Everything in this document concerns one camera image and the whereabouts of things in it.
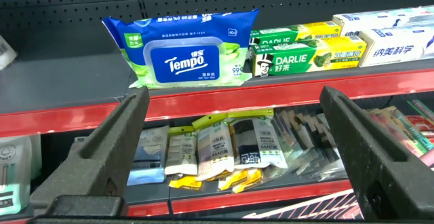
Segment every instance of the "toothpaste box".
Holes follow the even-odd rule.
[[[337,37],[340,26],[332,21],[297,24],[274,29],[252,31],[250,45],[290,43],[302,39],[323,39]]]
[[[382,29],[434,21],[434,5],[354,14],[335,14],[333,22],[342,27],[341,36],[358,35],[362,30]]]
[[[366,43],[357,36],[253,47],[255,77],[356,67]]]
[[[434,22],[360,32],[368,48],[359,66],[434,58]]]

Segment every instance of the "shelf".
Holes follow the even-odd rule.
[[[127,92],[127,82],[125,81],[123,84],[125,85],[125,93]],[[341,90],[350,98],[369,98],[433,91],[434,62],[424,60],[380,67],[288,75],[263,80],[255,78],[236,88],[153,90],[151,91],[151,102],[146,121],[190,117],[240,109],[318,103],[319,94],[325,85]],[[105,86],[108,86],[108,84],[94,84],[92,89],[98,90],[99,87]],[[34,87],[33,89],[47,90],[46,87]],[[78,96],[76,96],[75,100],[64,101],[63,104],[52,103],[51,108],[45,105],[46,108],[39,110],[27,110],[29,109],[27,107],[15,113],[2,113],[0,114],[0,124],[3,126],[0,128],[0,137],[96,128],[119,104],[119,98],[123,94],[121,89],[112,92],[113,97],[110,98],[100,96],[92,100],[79,100]],[[31,100],[31,97],[38,94],[35,92],[28,93],[25,99]],[[9,93],[7,96],[0,95],[0,101],[5,99],[13,100],[13,97],[18,99],[21,95],[20,92]]]
[[[132,91],[136,77],[101,24],[2,36],[20,55],[0,71],[0,137],[96,128]],[[433,61],[152,90],[146,121],[317,103],[325,85],[351,98],[433,91]]]

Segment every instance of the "tempo wet wipes pack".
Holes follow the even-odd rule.
[[[239,86],[252,76],[242,70],[257,14],[254,10],[102,22],[137,74],[138,81],[130,87]]]

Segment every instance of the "plastic packaging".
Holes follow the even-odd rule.
[[[197,181],[204,181],[224,172],[234,171],[231,135],[227,114],[206,115],[193,122],[197,131],[199,172]]]
[[[175,174],[170,179],[169,187],[199,191],[202,187],[202,182],[196,181],[196,176]]]
[[[142,131],[127,186],[164,181],[168,132],[169,126]]]
[[[335,14],[333,21],[342,27],[341,36],[358,35],[360,31],[383,29],[434,21],[434,5],[399,10]]]
[[[239,86],[258,10],[103,20],[138,81],[130,87]]]
[[[169,138],[165,174],[197,175],[197,134],[194,127],[170,128]]]
[[[41,135],[28,136],[32,144],[32,176],[35,179],[39,176],[42,169],[42,151],[41,151]]]
[[[276,131],[273,109],[228,113],[237,157],[235,169],[264,168],[272,164],[287,168]]]
[[[263,184],[262,177],[263,177],[262,169],[255,169],[255,168],[249,169],[247,180],[238,185],[235,185],[232,188],[232,191],[234,193],[241,193],[242,191]]]
[[[16,214],[28,205],[32,174],[29,136],[0,138],[0,214]]]
[[[12,63],[17,57],[17,53],[7,44],[6,40],[0,36],[0,70]]]
[[[229,172],[227,170],[224,170],[222,173],[218,174],[217,176],[213,176],[212,178],[206,179],[206,181],[216,181],[220,179],[225,179],[228,176],[231,176],[232,172]]]
[[[360,67],[434,58],[434,22],[364,30],[359,37],[368,44]]]
[[[248,170],[234,170],[231,175],[218,181],[220,191],[230,189],[231,187],[247,181]]]

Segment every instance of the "hanging product package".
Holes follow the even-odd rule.
[[[169,149],[164,172],[166,175],[197,175],[196,132],[192,126],[169,129]]]
[[[228,113],[232,142],[237,152],[235,169],[265,168],[270,164],[288,168],[271,123],[273,114],[273,109]]]
[[[169,126],[143,130],[127,186],[164,181],[165,150]]]
[[[252,187],[264,183],[264,175],[262,173],[262,169],[252,168],[247,170],[247,173],[248,173],[247,180],[238,185],[233,186],[232,192],[241,193],[242,191],[245,191],[247,189],[250,189]]]
[[[31,164],[29,136],[0,138],[0,215],[16,214],[28,205]]]
[[[102,22],[137,74],[138,81],[130,87],[240,86],[252,77],[242,70],[257,14],[254,10]]]
[[[196,181],[196,176],[175,174],[170,179],[169,187],[199,191],[202,187],[202,182]]]
[[[231,175],[225,179],[218,180],[218,191],[230,189],[235,185],[247,181],[248,170],[234,170]]]
[[[204,181],[234,170],[227,114],[206,115],[193,122],[197,131],[199,170],[196,181]]]

